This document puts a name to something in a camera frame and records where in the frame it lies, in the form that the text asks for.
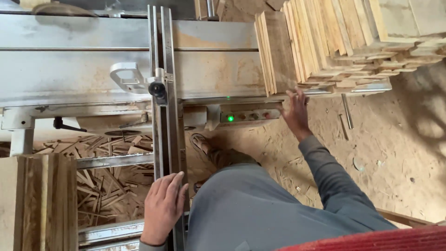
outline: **hand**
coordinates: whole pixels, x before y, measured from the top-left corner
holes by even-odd
[[[142,242],[150,246],[162,245],[183,214],[184,199],[189,186],[185,184],[179,189],[183,176],[184,172],[173,173],[157,179],[152,184],[144,201]]]
[[[299,142],[313,135],[308,127],[307,104],[310,98],[305,97],[301,89],[296,87],[297,96],[291,91],[286,91],[289,96],[289,111],[286,112],[283,107],[278,107],[283,119],[296,136]]]

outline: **person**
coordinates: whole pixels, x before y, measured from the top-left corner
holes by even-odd
[[[189,214],[186,250],[274,250],[319,239],[391,230],[344,168],[308,127],[305,94],[287,92],[290,109],[282,117],[300,142],[318,186],[322,209],[302,205],[275,182],[249,155],[212,148],[194,134],[192,143],[219,169],[200,188]],[[184,173],[152,184],[145,200],[145,225],[140,250],[163,250],[182,214],[188,184],[178,189]]]

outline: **gray sleeve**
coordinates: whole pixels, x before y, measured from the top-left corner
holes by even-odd
[[[147,245],[144,242],[140,241],[139,250],[140,251],[165,251],[166,245],[164,244],[162,246],[154,247],[154,246]]]
[[[303,140],[299,149],[313,174],[325,210],[336,213],[348,203],[376,212],[367,195],[315,136]]]

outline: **red fabric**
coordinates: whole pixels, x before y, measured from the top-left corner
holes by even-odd
[[[446,226],[352,234],[278,251],[446,251]]]

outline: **sawdust-covered floor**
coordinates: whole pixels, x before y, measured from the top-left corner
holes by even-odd
[[[223,19],[252,22],[264,10],[270,9],[263,0],[226,0]],[[349,141],[339,119],[344,114],[341,98],[312,99],[310,128],[376,207],[431,222],[445,220],[446,63],[402,74],[392,84],[386,93],[349,98],[355,125]],[[252,155],[300,202],[322,208],[298,142],[282,119],[264,127],[203,134],[215,146]],[[191,147],[189,136],[187,165],[193,184],[215,168]],[[353,158],[364,164],[363,172],[354,168]]]

